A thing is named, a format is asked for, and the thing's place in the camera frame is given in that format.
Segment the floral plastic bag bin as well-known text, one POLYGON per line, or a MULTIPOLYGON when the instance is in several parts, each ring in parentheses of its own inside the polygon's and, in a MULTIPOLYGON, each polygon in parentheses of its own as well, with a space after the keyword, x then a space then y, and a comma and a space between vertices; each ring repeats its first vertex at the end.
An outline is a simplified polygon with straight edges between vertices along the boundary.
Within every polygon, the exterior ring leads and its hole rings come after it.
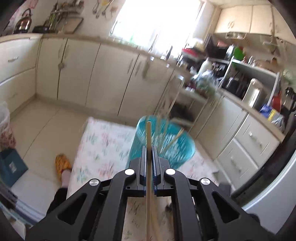
POLYGON ((0 135, 1 135, 1 151, 5 149, 14 149, 16 147, 16 139, 13 134, 13 129, 10 124, 10 111, 7 103, 1 102, 1 124, 0 124, 0 135))

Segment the metal kettle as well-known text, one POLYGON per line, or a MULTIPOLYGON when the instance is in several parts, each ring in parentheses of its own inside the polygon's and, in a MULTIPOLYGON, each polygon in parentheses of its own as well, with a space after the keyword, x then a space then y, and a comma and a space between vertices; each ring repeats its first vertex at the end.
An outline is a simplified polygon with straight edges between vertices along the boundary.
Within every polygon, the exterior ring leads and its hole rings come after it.
POLYGON ((29 32, 30 26, 32 24, 32 12, 31 9, 26 9, 21 19, 16 23, 13 34, 22 34, 29 32))

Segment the floral white tablecloth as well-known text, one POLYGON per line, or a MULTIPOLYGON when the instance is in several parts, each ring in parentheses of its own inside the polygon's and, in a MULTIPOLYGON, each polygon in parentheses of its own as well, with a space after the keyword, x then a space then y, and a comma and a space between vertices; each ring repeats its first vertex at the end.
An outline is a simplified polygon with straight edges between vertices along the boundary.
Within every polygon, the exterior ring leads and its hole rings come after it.
MULTIPOLYGON (((136 129, 103 120, 89 118, 73 164, 67 197, 73 195, 90 179, 111 179, 128 166, 130 148, 136 129)), ((199 180, 209 178, 219 182, 213 173, 216 166, 197 145, 194 156, 180 168, 186 177, 199 180)), ((129 198, 125 213, 122 240, 145 239, 145 199, 129 198)))

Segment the yellow patterned slipper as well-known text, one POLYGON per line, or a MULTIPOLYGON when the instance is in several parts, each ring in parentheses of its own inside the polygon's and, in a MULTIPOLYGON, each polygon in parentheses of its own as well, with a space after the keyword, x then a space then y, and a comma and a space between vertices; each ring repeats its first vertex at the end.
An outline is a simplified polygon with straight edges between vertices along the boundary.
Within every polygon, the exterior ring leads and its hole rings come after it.
POLYGON ((62 179, 62 173, 65 170, 72 170, 72 166, 68 157, 65 154, 58 154, 55 159, 55 168, 59 180, 62 179))

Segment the blue cardboard box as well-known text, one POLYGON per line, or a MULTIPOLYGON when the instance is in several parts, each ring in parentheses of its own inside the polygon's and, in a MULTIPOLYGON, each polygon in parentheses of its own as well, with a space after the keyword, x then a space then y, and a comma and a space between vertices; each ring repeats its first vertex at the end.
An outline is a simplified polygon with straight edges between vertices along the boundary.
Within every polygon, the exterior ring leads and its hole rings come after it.
POLYGON ((6 186, 12 187, 27 170, 16 149, 1 151, 1 180, 6 186))

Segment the cream kitchen cabinets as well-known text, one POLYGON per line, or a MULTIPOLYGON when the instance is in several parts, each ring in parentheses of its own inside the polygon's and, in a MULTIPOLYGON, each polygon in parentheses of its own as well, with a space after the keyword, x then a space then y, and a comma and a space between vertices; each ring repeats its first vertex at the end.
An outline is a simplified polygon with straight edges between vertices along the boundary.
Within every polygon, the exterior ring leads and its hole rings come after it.
POLYGON ((162 114, 184 127, 216 159, 238 141, 247 164, 226 176, 239 187, 284 140, 282 131, 234 95, 189 89, 181 68, 109 41, 67 35, 1 38, 1 101, 17 110, 35 96, 124 121, 162 114))

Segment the teal perforated plastic basket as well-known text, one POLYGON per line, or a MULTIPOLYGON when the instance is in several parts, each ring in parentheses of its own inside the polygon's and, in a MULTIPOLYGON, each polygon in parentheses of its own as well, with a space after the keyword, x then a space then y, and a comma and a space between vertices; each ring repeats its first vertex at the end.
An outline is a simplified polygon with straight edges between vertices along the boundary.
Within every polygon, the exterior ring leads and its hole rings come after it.
POLYGON ((130 149, 128 161, 139 158, 142 146, 147 145, 146 124, 151 122, 152 145, 157 147, 161 158, 169 160, 172 168, 178 169, 195 154, 195 143, 189 134, 179 125, 155 115, 139 119, 130 149))

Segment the black dish rack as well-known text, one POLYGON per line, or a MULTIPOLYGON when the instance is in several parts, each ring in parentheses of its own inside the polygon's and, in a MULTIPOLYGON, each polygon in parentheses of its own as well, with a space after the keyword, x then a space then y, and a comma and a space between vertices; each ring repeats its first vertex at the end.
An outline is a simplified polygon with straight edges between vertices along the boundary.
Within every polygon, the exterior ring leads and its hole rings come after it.
POLYGON ((181 54, 177 60, 177 66, 190 70, 192 67, 196 67, 202 61, 206 60, 208 54, 196 47, 183 48, 181 54))

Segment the wooden chopstick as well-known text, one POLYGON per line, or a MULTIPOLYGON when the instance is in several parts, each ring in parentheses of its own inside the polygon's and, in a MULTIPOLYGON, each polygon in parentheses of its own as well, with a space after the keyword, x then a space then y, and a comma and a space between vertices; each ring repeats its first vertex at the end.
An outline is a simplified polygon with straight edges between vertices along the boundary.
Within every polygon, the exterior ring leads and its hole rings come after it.
POLYGON ((147 177, 146 177, 146 241, 151 238, 151 195, 152 195, 152 124, 146 124, 147 131, 147 177))

